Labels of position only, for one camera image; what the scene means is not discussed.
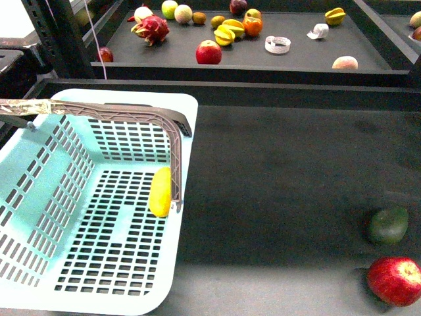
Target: dark gray tray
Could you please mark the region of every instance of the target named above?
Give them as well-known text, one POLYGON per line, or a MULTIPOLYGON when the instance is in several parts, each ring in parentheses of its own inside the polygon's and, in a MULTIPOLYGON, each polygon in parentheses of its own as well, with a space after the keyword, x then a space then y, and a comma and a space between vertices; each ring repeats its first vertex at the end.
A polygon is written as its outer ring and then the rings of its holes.
MULTIPOLYGON (((357 3, 317 1, 280 3, 251 1, 250 7, 263 12, 264 28, 259 37, 245 38, 223 47, 219 65, 198 65, 197 46, 203 40, 214 40, 210 19, 217 14, 232 18, 228 5, 205 1, 192 5, 193 11, 208 16, 205 26, 179 25, 168 21, 170 33, 159 45, 148 47, 130 33, 134 23, 127 23, 138 5, 118 0, 100 19, 95 29, 101 46, 114 51, 114 62, 107 64, 110 79, 179 80, 207 82, 262 82, 283 84, 340 84, 344 86, 411 86, 413 56, 395 45, 357 3), (324 13, 342 6, 347 13, 344 23, 331 28, 326 39, 314 41, 307 33, 324 22, 324 13), (266 36, 284 36, 292 41, 290 52, 273 55, 264 49, 266 36), (334 70, 333 62, 340 56, 352 55, 359 61, 358 70, 334 70)), ((152 1, 151 8, 161 15, 161 3, 152 1)), ((97 78, 103 78, 101 63, 96 60, 96 46, 91 32, 84 36, 97 78)))
MULTIPOLYGON (((168 21, 170 33, 160 45, 149 47, 144 39, 130 32, 135 23, 126 19, 107 44, 114 52, 116 63, 136 63, 149 66, 196 66, 195 52, 204 40, 215 40, 210 19, 216 15, 233 18, 227 11, 205 11, 208 21, 204 26, 178 24, 168 21)), ((364 34, 347 16, 343 24, 330 28, 326 39, 312 40, 307 33, 317 23, 325 23, 323 13, 263 13, 264 28, 257 38, 243 38, 222 48, 220 65, 253 68, 294 68, 296 70, 332 70, 332 64, 340 56, 354 56, 359 70, 390 70, 391 67, 367 40, 364 34), (291 48, 285 55, 266 51, 267 36, 284 36, 291 40, 291 48)))

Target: red apple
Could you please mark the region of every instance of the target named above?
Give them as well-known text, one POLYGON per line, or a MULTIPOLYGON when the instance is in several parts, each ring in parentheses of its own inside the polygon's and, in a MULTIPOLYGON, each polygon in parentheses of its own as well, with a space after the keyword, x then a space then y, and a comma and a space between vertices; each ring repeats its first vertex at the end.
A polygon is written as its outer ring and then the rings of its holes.
POLYGON ((219 64, 222 60, 221 47, 209 39, 202 41, 196 49, 196 60, 199 64, 219 64))
POLYGON ((421 26, 415 29, 414 33, 412 33, 412 38, 417 41, 421 41, 421 26))
POLYGON ((384 302, 408 306, 421 297, 421 268, 407 257, 383 257, 368 269, 370 289, 384 302))
POLYGON ((99 52, 101 54, 101 57, 103 58, 104 63, 111 63, 114 61, 114 55, 112 54, 111 49, 109 49, 108 47, 99 48, 99 52))

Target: plastic basket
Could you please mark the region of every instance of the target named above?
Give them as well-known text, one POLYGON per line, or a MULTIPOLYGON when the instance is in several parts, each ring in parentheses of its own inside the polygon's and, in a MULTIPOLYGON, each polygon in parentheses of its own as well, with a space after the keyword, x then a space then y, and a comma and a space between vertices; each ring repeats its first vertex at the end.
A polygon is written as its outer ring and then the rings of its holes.
POLYGON ((0 150, 0 307, 147 313, 172 284, 197 102, 99 90, 53 99, 120 105, 46 104, 35 113, 67 114, 38 115, 0 150), (149 189, 169 165, 172 208, 160 219, 149 189))

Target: brown basket handle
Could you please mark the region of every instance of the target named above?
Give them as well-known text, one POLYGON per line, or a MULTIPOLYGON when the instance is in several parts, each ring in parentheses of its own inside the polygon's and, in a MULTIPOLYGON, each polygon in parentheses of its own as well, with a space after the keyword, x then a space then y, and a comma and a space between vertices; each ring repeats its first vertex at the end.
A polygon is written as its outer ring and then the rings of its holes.
POLYGON ((148 122, 160 126, 170 138, 171 200, 177 212, 182 206, 182 141, 183 135, 191 137, 186 117, 176 111, 136 105, 113 105, 57 101, 52 99, 0 99, 0 115, 58 114, 88 116, 98 120, 117 122, 148 122))

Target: green avocado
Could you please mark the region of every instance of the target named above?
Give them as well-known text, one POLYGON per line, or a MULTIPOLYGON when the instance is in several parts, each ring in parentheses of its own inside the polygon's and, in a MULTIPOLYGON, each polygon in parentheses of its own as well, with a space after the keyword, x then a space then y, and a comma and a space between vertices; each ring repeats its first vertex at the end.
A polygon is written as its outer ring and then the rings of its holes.
POLYGON ((408 211, 390 207, 377 212, 368 225, 368 238, 375 244, 396 244, 408 229, 408 211))

